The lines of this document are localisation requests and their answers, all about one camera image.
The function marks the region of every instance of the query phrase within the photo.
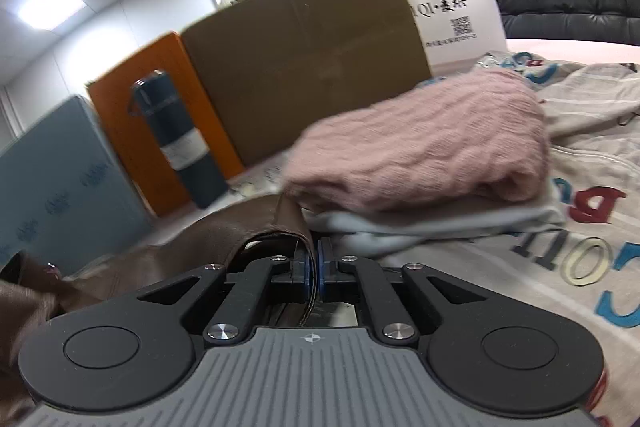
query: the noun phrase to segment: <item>metal screw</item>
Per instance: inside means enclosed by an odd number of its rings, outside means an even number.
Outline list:
[[[217,341],[228,341],[238,336],[240,331],[233,324],[214,324],[209,328],[207,334]]]
[[[409,324],[404,324],[402,322],[394,322],[393,324],[388,324],[382,330],[385,337],[390,339],[394,339],[396,341],[403,341],[412,337],[415,333],[414,327]]]

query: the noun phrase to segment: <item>gray ribbed surface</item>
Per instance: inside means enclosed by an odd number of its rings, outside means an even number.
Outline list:
[[[304,337],[320,335],[314,343]],[[75,415],[38,407],[22,427],[593,427],[573,411],[510,420],[456,401],[416,353],[372,341],[363,328],[258,328],[236,347],[210,349],[174,393],[129,412]]]

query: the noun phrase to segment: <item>pink knitted sweater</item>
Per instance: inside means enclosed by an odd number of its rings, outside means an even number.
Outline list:
[[[399,210],[473,192],[524,201],[547,169],[533,91],[495,68],[318,121],[290,151],[284,190],[315,211]]]

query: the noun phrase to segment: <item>fluorescent light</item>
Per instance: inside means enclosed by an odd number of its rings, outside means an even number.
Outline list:
[[[27,0],[18,17],[39,30],[52,30],[85,6],[83,0]]]

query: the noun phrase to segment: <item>triangular cutout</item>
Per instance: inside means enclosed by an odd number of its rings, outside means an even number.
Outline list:
[[[468,302],[478,302],[486,300],[484,297],[477,295],[469,290],[456,286],[438,277],[429,277],[429,282],[442,293],[444,298],[452,304],[465,304]]]
[[[138,297],[138,300],[145,302],[155,302],[156,304],[175,304],[180,298],[187,293],[194,284],[200,280],[199,277],[189,277],[172,285],[165,286],[156,291]]]

